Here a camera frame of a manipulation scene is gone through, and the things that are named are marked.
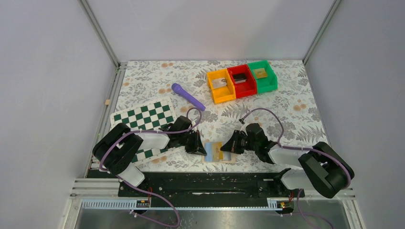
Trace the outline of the gold credit card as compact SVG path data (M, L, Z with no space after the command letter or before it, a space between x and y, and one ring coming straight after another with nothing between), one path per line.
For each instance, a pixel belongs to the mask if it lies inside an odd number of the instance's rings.
M221 150L223 146L222 142L212 142L211 150L212 150L212 161L219 162L219 161L231 161L232 157L229 152L224 152Z
M258 69L254 69L253 73L255 74L255 77L257 79L263 79L263 78L267 78L268 74L265 70L265 68L258 68Z

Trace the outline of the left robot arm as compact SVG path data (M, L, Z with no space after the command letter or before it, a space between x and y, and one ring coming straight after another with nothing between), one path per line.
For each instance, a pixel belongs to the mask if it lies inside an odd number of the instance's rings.
M99 160L101 170L137 187L145 179L132 162L138 151L169 150L179 146L184 147L186 153L206 155L199 130L185 116L158 130L132 131L126 124L119 123L93 147L92 154Z

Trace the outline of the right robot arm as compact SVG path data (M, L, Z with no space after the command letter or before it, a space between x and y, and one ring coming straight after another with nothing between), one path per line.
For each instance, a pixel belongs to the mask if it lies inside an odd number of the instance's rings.
M353 169L327 143L318 142L310 148L280 146L269 140L257 123L235 130L221 150L234 154L253 151L262 162L287 165L274 181L287 190L315 190L326 198L333 198L355 176Z

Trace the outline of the black card in red bin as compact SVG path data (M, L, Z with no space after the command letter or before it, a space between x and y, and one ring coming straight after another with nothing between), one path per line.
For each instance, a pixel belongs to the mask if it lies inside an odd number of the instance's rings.
M247 80L245 73L233 74L233 79L235 83L244 83Z

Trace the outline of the silver card in yellow bin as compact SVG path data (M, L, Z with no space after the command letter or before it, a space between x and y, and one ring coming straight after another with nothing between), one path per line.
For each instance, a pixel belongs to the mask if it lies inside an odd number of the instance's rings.
M225 78L212 79L211 83L212 83L213 89L218 89L218 88L227 86L227 81Z

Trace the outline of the green white chessboard mat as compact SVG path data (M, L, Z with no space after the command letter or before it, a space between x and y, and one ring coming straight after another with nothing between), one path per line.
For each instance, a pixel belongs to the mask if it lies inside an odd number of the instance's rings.
M114 112L110 115L110 129L113 129L119 123L124 123L131 130L157 130L166 124L174 123L176 119L177 115L175 114L171 99L166 96ZM182 150L184 150L183 146L176 146L170 149L139 150L132 159L132 162L139 166Z

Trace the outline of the floral patterned table mat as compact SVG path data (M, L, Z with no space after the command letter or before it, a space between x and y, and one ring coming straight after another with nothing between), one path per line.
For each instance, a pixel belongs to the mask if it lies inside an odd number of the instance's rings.
M277 76L275 91L236 98L215 104L207 85L207 73L247 64L235 61L131 61L128 62L124 84L118 97L117 111L155 99L169 97L177 118L185 116L200 131L205 142L222 142L234 130L258 123L269 140L280 146L310 148L326 142L319 111L315 105L308 78L301 61L270 64ZM201 111L176 94L171 86L178 83L205 107ZM287 165L268 164L253 151L236 154L236 162L206 163L202 155L186 153L185 149L169 156L135 165L144 172L268 172L280 171Z

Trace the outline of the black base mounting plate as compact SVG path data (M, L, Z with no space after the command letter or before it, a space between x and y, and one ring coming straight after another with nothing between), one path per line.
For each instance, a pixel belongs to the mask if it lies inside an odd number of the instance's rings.
M287 190L274 181L279 173L146 172L139 188L159 194L172 204L218 201L235 204L265 198L289 199L290 195L305 196L303 191Z

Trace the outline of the purple toy microphone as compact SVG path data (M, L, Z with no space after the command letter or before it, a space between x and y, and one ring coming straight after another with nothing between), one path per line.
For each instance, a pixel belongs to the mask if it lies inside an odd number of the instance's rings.
M178 83L173 83L171 86L171 89L184 99L186 99L188 102L190 102L192 105L194 105L196 108L198 108L201 111L205 111L206 107L195 97L193 97L191 94L189 94L186 90L184 90Z

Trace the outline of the red plastic bin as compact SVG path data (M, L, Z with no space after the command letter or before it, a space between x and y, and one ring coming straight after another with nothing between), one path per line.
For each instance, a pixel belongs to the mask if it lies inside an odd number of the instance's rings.
M236 98L257 94L256 80L247 64L227 68L234 84Z

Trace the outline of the yellow plastic bin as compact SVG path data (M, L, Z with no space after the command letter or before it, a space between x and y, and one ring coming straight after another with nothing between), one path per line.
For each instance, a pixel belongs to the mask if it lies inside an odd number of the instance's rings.
M217 78L225 78L227 81L226 87L213 89L211 80ZM228 102L236 99L234 84L227 69L211 71L207 73L207 85L210 88L211 96L215 104Z

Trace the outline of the green plastic bin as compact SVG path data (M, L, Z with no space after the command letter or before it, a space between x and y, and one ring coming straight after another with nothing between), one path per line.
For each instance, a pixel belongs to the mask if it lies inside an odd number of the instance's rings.
M275 91L278 88L277 76L267 60L247 64L255 81L257 93Z

